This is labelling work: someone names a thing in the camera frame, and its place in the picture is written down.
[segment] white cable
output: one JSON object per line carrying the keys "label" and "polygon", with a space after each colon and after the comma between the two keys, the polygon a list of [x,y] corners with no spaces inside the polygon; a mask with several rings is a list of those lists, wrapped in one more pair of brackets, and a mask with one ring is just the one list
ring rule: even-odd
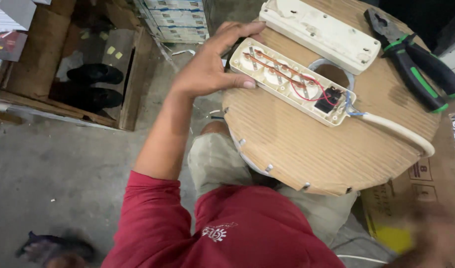
{"label": "white cable", "polygon": [[420,135],[403,127],[398,123],[395,123],[391,120],[370,113],[365,113],[364,115],[359,116],[359,118],[365,121],[370,121],[378,125],[385,126],[391,129],[392,131],[396,132],[397,134],[416,143],[424,150],[424,154],[422,155],[422,157],[430,157],[435,153],[434,146],[430,142],[428,142],[425,138],[421,137]]}
{"label": "white cable", "polygon": [[388,264],[387,262],[379,260],[379,259],[372,259],[372,258],[360,257],[360,256],[354,256],[354,255],[337,255],[337,257],[338,258],[362,259],[362,260],[369,260],[372,262],[377,262],[377,263],[382,263],[382,264]]}

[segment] yellow sticker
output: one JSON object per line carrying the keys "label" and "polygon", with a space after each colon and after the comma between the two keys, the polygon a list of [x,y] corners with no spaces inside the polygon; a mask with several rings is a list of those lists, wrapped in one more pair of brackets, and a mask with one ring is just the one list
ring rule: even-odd
{"label": "yellow sticker", "polygon": [[107,50],[107,54],[108,55],[112,55],[113,52],[115,52],[115,48],[114,47],[109,47],[108,50]]}
{"label": "yellow sticker", "polygon": [[89,37],[90,37],[89,32],[85,32],[85,33],[80,37],[80,39],[87,39],[87,38],[89,38]]}
{"label": "yellow sticker", "polygon": [[107,39],[108,39],[108,34],[105,33],[105,32],[101,32],[99,36],[100,36],[100,38],[102,38],[103,40],[107,40]]}

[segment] green-handled pliers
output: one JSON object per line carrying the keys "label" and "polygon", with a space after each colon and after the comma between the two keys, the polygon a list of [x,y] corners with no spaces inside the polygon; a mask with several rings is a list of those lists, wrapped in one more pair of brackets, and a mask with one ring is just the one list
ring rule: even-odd
{"label": "green-handled pliers", "polygon": [[419,68],[450,98],[455,98],[455,73],[434,54],[415,44],[415,34],[400,31],[375,9],[367,9],[364,17],[381,42],[384,57],[392,60],[409,91],[432,113],[447,109],[448,104],[424,79]]}

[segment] paper scrap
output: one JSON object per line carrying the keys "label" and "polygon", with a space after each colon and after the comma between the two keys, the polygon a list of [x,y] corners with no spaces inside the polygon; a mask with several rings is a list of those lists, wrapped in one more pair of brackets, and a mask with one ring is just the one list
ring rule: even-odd
{"label": "paper scrap", "polygon": [[107,39],[108,39],[108,34],[105,33],[105,32],[101,32],[99,36],[100,36],[100,38],[102,38],[103,40],[107,40]]}
{"label": "paper scrap", "polygon": [[193,55],[196,54],[196,52],[194,50],[188,49],[188,50],[182,50],[182,51],[174,52],[173,54],[171,54],[171,56],[178,55],[178,54],[185,53],[185,52],[189,52],[189,53],[191,53]]}
{"label": "paper scrap", "polygon": [[108,50],[107,50],[107,54],[108,55],[112,55],[113,52],[115,52],[115,48],[114,47],[109,47]]}
{"label": "paper scrap", "polygon": [[87,39],[90,37],[90,33],[89,32],[85,32],[84,34],[82,34],[82,36],[80,37],[80,39]]}

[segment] leg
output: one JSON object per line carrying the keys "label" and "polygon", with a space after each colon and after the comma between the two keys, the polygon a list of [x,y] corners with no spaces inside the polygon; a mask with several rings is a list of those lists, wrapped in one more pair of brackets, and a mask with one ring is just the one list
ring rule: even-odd
{"label": "leg", "polygon": [[282,184],[277,190],[302,210],[314,234],[330,246],[340,227],[348,219],[357,192],[340,197],[322,196],[295,191]]}
{"label": "leg", "polygon": [[207,124],[196,137],[188,155],[188,166],[197,196],[222,185],[252,185],[247,164],[237,152],[224,122]]}

